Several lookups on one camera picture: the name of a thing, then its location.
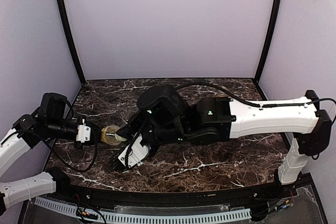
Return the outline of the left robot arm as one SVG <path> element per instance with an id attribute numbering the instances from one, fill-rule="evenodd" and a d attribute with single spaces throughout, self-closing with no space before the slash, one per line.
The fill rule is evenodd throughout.
<path id="1" fill-rule="evenodd" d="M 93 146 L 98 155 L 101 128 L 85 117 L 65 117 L 65 108 L 71 104 L 58 93 L 45 93 L 40 106 L 32 113 L 21 116 L 1 140 L 1 174 L 38 143 L 48 140 L 70 140 L 76 149 Z M 13 205 L 46 194 L 67 194 L 70 178 L 58 167 L 52 167 L 36 176 L 15 182 L 1 183 L 1 213 Z"/>

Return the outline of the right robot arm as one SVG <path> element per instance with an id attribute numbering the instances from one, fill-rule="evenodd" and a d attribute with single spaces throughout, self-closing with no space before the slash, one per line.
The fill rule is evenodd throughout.
<path id="1" fill-rule="evenodd" d="M 117 130 L 128 145 L 110 160 L 114 170 L 131 169 L 153 156 L 164 144 L 208 145 L 247 135 L 291 132 L 294 139 L 275 172 L 279 186 L 293 184 L 309 158 L 329 145 L 335 119 L 320 108 L 312 90 L 292 100 L 246 101 L 227 90 L 223 96 L 188 104 L 178 88 L 164 84 L 147 89 L 137 112 Z"/>

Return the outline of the yellow tea bottle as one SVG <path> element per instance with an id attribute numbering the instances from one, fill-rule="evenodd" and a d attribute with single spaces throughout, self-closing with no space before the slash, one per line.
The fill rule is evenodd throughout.
<path id="1" fill-rule="evenodd" d="M 119 142 L 115 139 L 115 135 L 117 134 L 118 129 L 119 127 L 116 125 L 104 127 L 101 133 L 101 141 L 111 146 L 117 146 L 121 144 L 122 142 Z"/>

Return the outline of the cream white bottle cap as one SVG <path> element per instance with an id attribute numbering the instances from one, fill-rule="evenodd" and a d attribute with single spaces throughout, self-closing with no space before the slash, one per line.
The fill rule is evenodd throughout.
<path id="1" fill-rule="evenodd" d="M 127 138 L 124 138 L 124 137 L 122 137 L 122 136 L 119 136 L 119 135 L 115 135 L 115 139 L 117 140 L 117 141 L 119 141 L 119 142 L 125 142 L 125 141 L 127 141 Z"/>

